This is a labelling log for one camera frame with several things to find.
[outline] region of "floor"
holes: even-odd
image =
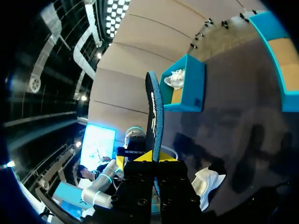
[[[281,112],[273,64],[258,37],[208,58],[203,111],[165,112],[162,144],[185,160],[191,181],[224,161],[228,175],[207,209],[219,215],[299,172],[299,113]]]

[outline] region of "white shoe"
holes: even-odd
[[[192,186],[195,193],[200,196],[200,209],[204,211],[209,206],[209,193],[219,187],[226,175],[219,175],[216,171],[209,170],[207,167],[198,171],[195,176]]]
[[[175,90],[179,90],[184,85],[184,78],[185,78],[185,69],[180,69],[176,71],[171,72],[172,75],[169,77],[166,77],[164,79],[164,82],[168,85],[174,88]]]

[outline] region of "person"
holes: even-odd
[[[108,162],[111,161],[111,159],[105,156],[102,158],[102,161]],[[93,182],[103,172],[103,170],[106,168],[107,165],[108,163],[99,165],[97,169],[94,171],[89,171],[85,166],[78,165],[77,176],[82,179],[89,179],[90,181]],[[114,183],[109,186],[109,188],[105,191],[105,193],[108,195],[114,195],[116,193],[116,188],[120,185],[121,181],[122,178],[120,177],[118,177],[117,180],[114,179]]]
[[[108,156],[102,158],[102,162],[110,162],[111,159]],[[77,169],[77,176],[83,179],[89,179],[90,181],[95,181],[100,173],[106,168],[108,163],[99,165],[95,171],[89,171],[85,166],[79,165]]]

